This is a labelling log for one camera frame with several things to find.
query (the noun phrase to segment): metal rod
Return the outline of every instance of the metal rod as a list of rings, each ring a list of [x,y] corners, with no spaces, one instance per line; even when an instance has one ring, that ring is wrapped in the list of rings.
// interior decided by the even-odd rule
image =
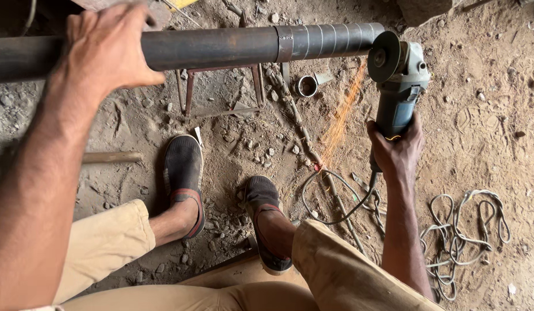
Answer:
[[[145,32],[141,44],[154,70],[365,55],[381,24],[299,25]],[[0,38],[0,83],[44,79],[60,58],[58,36]]]

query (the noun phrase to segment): wooden handle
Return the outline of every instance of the wooden handle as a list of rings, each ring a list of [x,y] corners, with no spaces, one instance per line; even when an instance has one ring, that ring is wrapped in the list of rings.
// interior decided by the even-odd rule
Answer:
[[[83,154],[83,164],[140,162],[143,158],[140,152],[86,152]]]

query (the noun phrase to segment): human arm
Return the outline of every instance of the human arm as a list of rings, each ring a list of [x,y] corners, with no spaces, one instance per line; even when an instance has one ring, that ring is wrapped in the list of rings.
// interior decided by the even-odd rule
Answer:
[[[434,300],[415,215],[415,169],[424,146],[420,117],[416,112],[413,113],[407,132],[397,143],[386,141],[374,121],[369,121],[367,131],[373,143],[376,163],[382,169],[388,189],[382,268]]]
[[[67,53],[47,81],[12,168],[0,178],[0,310],[52,303],[67,252],[84,147],[115,88],[159,84],[140,36],[145,5],[68,17]]]

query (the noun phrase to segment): steel pipe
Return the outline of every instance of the steel pipe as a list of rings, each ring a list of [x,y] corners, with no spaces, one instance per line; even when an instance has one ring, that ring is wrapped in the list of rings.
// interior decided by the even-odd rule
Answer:
[[[154,70],[366,55],[381,24],[298,25],[145,32],[141,44]],[[43,79],[63,38],[0,38],[0,83]]]

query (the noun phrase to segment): human hand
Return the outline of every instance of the human hand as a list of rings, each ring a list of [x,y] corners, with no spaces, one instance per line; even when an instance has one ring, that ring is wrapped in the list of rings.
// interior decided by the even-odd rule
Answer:
[[[165,75],[150,69],[140,37],[148,16],[144,4],[116,4],[98,13],[83,11],[67,21],[67,53],[50,77],[50,88],[75,88],[100,101],[116,88],[163,83]]]
[[[397,142],[389,142],[378,130],[374,121],[367,122],[367,132],[373,143],[376,164],[388,185],[415,184],[415,169],[424,147],[421,117],[413,112],[409,127]]]

